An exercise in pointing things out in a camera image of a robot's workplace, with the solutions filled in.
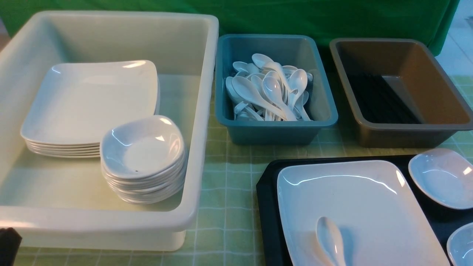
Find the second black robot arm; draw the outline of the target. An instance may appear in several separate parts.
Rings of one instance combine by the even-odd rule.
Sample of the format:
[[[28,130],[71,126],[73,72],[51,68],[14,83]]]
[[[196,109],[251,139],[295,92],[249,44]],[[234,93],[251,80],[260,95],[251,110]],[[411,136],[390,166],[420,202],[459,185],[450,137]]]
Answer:
[[[22,237],[14,228],[0,229],[0,265],[13,266]]]

